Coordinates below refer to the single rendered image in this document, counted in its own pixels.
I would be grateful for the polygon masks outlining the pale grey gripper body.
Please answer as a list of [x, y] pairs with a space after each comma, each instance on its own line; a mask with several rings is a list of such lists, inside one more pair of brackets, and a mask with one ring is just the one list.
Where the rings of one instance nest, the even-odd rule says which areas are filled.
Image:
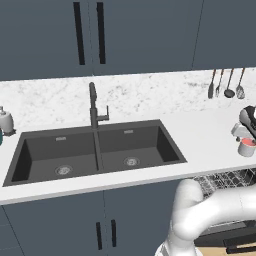
[[249, 138], [252, 139], [252, 134], [247, 130], [247, 128], [241, 123], [236, 123], [231, 130], [231, 134], [237, 139]]

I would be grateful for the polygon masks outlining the white cup with red inside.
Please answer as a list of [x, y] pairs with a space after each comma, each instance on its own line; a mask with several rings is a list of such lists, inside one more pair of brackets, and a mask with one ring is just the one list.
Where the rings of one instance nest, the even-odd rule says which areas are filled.
[[243, 138], [238, 146], [238, 153], [244, 157], [252, 157], [256, 151], [256, 143], [249, 138]]

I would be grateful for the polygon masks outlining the dark dishwasher door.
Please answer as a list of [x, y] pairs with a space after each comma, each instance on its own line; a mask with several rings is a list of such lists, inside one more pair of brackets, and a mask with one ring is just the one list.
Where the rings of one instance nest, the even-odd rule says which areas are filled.
[[224, 223], [205, 230], [196, 240], [197, 247], [223, 247], [223, 240], [256, 233], [256, 220]]

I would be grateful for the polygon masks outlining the slate blue base cupboard door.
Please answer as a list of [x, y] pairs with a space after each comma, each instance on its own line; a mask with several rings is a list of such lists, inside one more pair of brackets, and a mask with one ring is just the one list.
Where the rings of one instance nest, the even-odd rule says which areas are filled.
[[[104, 192], [108, 256], [154, 256], [166, 239], [179, 180]], [[111, 220], [117, 246], [112, 247]]]
[[[3, 206], [25, 256], [105, 256], [103, 193]], [[101, 223], [98, 250], [96, 222]]]

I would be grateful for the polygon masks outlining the grey slotted turner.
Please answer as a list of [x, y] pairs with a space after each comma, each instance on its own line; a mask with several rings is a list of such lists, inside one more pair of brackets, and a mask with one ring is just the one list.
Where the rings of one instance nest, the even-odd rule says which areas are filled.
[[[241, 73], [241, 76], [240, 76], [240, 79], [239, 79], [240, 82], [242, 81], [244, 72], [245, 72], [245, 69], [242, 69], [242, 73]], [[236, 96], [237, 96], [238, 99], [244, 99], [245, 98], [245, 92], [244, 92], [244, 89], [241, 86], [240, 82], [238, 83], [238, 85], [236, 87]]]

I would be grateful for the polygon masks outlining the dark grey ladle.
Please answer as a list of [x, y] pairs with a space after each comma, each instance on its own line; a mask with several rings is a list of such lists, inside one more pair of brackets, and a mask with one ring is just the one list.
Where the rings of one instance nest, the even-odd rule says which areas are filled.
[[[234, 69], [231, 69], [229, 78], [232, 78], [233, 72], [234, 72]], [[228, 85], [228, 87], [224, 91], [224, 96], [227, 98], [233, 98], [234, 95], [235, 95], [235, 92], [233, 90], [231, 90]]]

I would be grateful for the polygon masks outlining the grey fork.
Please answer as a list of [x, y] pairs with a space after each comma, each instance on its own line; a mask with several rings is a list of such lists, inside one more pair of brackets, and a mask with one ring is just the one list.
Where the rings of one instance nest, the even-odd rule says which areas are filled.
[[221, 70], [220, 78], [219, 78], [219, 83], [218, 83], [218, 86], [217, 86], [216, 89], [215, 89], [215, 96], [216, 96], [216, 97], [219, 96], [220, 86], [221, 86], [221, 81], [222, 81], [223, 74], [224, 74], [224, 69]]

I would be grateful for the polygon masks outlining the dark grey spatula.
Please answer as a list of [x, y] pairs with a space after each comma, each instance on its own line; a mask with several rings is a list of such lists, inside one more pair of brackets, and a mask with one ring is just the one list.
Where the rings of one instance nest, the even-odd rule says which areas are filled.
[[216, 69], [213, 70], [212, 80], [208, 88], [208, 99], [213, 98], [215, 74], [216, 74]]

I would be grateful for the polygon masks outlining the dark grey double sink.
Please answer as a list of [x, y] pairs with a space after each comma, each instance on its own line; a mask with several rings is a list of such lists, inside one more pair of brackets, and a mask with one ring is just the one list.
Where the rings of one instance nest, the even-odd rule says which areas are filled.
[[3, 185], [15, 186], [186, 161], [159, 120], [23, 132]]

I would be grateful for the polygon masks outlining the dark grey tap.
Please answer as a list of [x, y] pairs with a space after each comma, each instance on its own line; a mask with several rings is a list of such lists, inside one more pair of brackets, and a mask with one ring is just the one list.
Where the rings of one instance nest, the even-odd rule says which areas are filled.
[[90, 121], [91, 121], [91, 127], [93, 129], [98, 128], [98, 123], [100, 121], [108, 121], [109, 120], [109, 114], [106, 115], [98, 115], [98, 109], [96, 107], [96, 100], [97, 100], [97, 93], [95, 84], [93, 82], [89, 83], [89, 93], [90, 93]]

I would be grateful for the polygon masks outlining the white soap dispenser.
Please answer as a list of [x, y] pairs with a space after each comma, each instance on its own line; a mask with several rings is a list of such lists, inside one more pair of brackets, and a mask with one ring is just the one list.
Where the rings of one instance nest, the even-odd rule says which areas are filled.
[[14, 129], [14, 121], [11, 113], [5, 111], [2, 106], [0, 106], [0, 128], [5, 133], [10, 133]]

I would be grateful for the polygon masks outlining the slate blue base cupboard front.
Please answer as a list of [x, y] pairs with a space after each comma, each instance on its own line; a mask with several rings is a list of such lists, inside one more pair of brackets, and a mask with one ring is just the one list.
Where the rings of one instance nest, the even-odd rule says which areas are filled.
[[0, 206], [0, 256], [24, 256], [3, 208]]

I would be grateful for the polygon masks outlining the slate blue wall cupboard door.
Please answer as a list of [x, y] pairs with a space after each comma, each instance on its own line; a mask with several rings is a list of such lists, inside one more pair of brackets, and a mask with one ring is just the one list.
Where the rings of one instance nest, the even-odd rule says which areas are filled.
[[[73, 2], [80, 2], [85, 65]], [[87, 0], [0, 0], [0, 81], [92, 74]]]
[[[100, 64], [97, 2], [104, 5]], [[93, 69], [120, 75], [192, 69], [203, 0], [88, 0]]]
[[256, 0], [204, 0], [193, 68], [256, 67]]

